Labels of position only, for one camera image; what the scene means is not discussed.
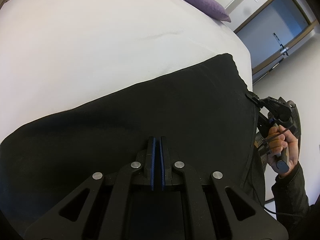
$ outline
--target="bed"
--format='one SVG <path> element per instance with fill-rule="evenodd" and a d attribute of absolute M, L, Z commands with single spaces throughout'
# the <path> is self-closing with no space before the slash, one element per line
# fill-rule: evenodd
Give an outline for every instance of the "bed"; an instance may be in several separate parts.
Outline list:
<path fill-rule="evenodd" d="M 40 117 L 223 53 L 252 90 L 244 44 L 183 0 L 9 0 L 0 10 L 0 141 Z"/>

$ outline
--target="wooden door frame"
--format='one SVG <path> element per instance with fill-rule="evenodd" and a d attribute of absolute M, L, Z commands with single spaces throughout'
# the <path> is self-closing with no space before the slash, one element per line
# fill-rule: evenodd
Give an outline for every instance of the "wooden door frame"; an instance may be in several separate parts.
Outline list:
<path fill-rule="evenodd" d="M 260 12 L 263 11 L 270 3 L 272 3 L 274 0 L 268 0 L 265 2 L 258 10 L 256 10 L 248 19 L 246 19 L 238 28 L 235 29 L 234 33 L 237 34 L 242 28 L 244 28 L 250 21 L 252 21 Z M 292 0 L 293 3 L 297 6 L 303 17 L 305 18 L 306 22 L 308 23 L 308 26 L 300 33 L 298 34 L 295 38 L 293 38 L 291 41 L 289 41 L 284 47 L 288 48 L 287 50 L 291 49 L 294 45 L 296 45 L 299 41 L 301 41 L 305 36 L 307 36 L 316 26 L 318 23 L 317 20 L 314 22 L 310 22 L 308 16 L 306 13 L 303 11 L 302 7 L 300 4 L 297 2 L 297 0 Z M 255 73 L 259 72 L 263 68 L 265 68 L 267 65 L 275 61 L 277 58 L 281 57 L 282 54 L 280 54 L 280 51 L 277 51 L 273 55 L 271 55 L 269 58 L 264 60 L 262 63 L 257 65 L 252 69 L 252 75 Z"/>

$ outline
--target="person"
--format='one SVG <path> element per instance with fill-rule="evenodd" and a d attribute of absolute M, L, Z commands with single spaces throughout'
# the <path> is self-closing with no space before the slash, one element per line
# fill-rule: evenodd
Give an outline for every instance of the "person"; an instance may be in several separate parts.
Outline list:
<path fill-rule="evenodd" d="M 268 138 L 283 132 L 283 126 L 271 127 Z M 292 232 L 296 226 L 310 213 L 308 197 L 305 191 L 305 180 L 302 167 L 299 163 L 298 139 L 287 130 L 269 142 L 271 154 L 268 155 L 268 164 L 278 173 L 276 183 L 271 190 L 276 205 L 277 220 L 285 226 L 287 231 Z M 289 171 L 280 173 L 276 167 L 275 155 L 284 148 L 289 150 Z"/>

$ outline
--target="purple pillow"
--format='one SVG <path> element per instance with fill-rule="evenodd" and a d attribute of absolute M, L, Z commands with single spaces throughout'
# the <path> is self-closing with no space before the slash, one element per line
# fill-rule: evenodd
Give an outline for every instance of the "purple pillow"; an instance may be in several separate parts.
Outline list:
<path fill-rule="evenodd" d="M 229 15 L 221 4 L 215 0 L 185 0 L 213 19 L 231 22 Z"/>

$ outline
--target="metal rivet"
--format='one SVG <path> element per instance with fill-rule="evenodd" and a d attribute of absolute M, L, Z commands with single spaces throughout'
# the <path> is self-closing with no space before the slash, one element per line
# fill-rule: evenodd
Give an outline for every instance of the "metal rivet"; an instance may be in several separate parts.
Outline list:
<path fill-rule="evenodd" d="M 222 178 L 222 173 L 220 171 L 215 171 L 212 176 L 215 178 L 215 179 L 221 179 Z"/>
<path fill-rule="evenodd" d="M 175 162 L 174 166 L 176 166 L 177 168 L 183 168 L 184 167 L 184 163 L 183 162 Z"/>
<path fill-rule="evenodd" d="M 135 169 L 139 168 L 140 166 L 141 166 L 141 163 L 140 163 L 140 162 L 133 162 L 133 163 L 131 163 L 131 167 L 133 167 L 133 168 L 135 168 Z"/>
<path fill-rule="evenodd" d="M 94 179 L 101 179 L 102 178 L 102 173 L 101 172 L 95 172 L 94 174 L 92 174 L 92 177 Z"/>

